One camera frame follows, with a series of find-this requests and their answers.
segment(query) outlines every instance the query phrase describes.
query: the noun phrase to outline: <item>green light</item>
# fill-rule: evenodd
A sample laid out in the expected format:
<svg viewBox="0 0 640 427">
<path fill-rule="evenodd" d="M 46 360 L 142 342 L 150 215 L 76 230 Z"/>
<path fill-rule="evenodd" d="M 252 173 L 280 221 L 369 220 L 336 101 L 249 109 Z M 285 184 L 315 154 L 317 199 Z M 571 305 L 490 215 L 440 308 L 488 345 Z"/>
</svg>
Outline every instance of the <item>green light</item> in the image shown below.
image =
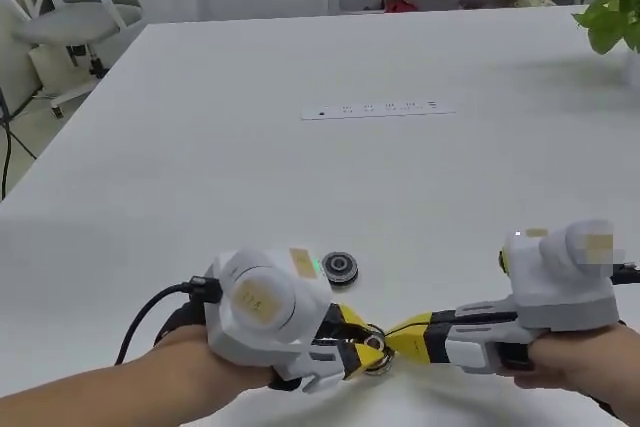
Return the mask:
<svg viewBox="0 0 640 427">
<path fill-rule="evenodd" d="M 313 268 L 316 269 L 316 272 L 319 274 L 324 273 L 322 266 L 320 265 L 320 261 L 318 259 L 313 259 Z"/>
</svg>

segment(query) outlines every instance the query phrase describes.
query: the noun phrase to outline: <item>power strip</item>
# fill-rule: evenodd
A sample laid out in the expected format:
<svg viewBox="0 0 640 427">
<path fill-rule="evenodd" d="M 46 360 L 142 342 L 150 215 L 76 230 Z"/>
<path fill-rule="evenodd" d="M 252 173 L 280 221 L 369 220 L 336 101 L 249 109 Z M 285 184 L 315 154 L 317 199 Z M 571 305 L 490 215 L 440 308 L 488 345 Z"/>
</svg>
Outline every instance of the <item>power strip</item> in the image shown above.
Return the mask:
<svg viewBox="0 0 640 427">
<path fill-rule="evenodd" d="M 366 117 L 404 117 L 407 115 L 453 114 L 433 100 L 415 102 L 386 102 L 380 104 L 344 104 L 307 107 L 302 110 L 302 120 L 363 119 Z"/>
</svg>

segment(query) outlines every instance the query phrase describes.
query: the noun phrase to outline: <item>black bearing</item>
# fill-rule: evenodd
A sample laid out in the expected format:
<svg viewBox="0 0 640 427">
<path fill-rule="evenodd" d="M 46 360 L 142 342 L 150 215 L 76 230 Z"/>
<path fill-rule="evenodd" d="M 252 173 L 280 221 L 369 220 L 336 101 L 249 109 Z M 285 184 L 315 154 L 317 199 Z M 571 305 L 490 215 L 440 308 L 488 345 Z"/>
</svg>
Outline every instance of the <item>black bearing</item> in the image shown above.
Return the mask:
<svg viewBox="0 0 640 427">
<path fill-rule="evenodd" d="M 346 287 L 358 278 L 358 263 L 346 252 L 331 252 L 322 259 L 327 279 L 335 287 Z"/>
</svg>

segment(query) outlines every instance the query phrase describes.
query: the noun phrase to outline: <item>hand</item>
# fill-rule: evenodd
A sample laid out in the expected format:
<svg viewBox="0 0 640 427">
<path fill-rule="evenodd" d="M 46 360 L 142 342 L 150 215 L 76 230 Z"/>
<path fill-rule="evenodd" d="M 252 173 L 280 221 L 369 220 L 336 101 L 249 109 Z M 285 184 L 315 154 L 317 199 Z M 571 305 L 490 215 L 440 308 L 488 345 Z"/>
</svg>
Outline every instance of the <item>hand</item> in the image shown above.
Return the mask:
<svg viewBox="0 0 640 427">
<path fill-rule="evenodd" d="M 590 333 L 550 334 L 529 346 L 534 372 L 506 372 L 523 389 L 564 389 L 611 405 L 640 425 L 640 335 L 622 325 Z"/>
<path fill-rule="evenodd" d="M 241 367 L 213 354 L 207 331 L 200 326 L 168 334 L 137 362 L 166 370 L 180 397 L 184 423 L 213 414 L 246 390 L 265 387 L 272 376 L 271 369 Z"/>
</svg>

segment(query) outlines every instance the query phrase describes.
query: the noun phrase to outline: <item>metal ring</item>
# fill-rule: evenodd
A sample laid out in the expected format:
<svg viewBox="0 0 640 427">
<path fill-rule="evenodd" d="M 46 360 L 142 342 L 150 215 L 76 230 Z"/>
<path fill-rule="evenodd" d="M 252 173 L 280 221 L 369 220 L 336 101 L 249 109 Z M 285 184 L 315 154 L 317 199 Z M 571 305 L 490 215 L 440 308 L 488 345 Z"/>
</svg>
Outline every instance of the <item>metal ring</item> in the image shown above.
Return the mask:
<svg viewBox="0 0 640 427">
<path fill-rule="evenodd" d="M 391 370 L 393 359 L 396 353 L 393 350 L 391 350 L 389 347 L 387 347 L 384 340 L 384 336 L 385 336 L 384 330 L 382 330 L 380 327 L 374 324 L 368 324 L 368 325 L 374 333 L 372 333 L 371 336 L 365 340 L 365 344 L 369 345 L 368 342 L 372 338 L 378 340 L 380 344 L 380 347 L 378 350 L 380 350 L 381 352 L 384 352 L 384 358 L 377 364 L 374 364 L 371 367 L 369 367 L 367 370 L 364 371 L 364 373 L 365 375 L 379 377 L 389 372 L 389 370 Z"/>
</svg>

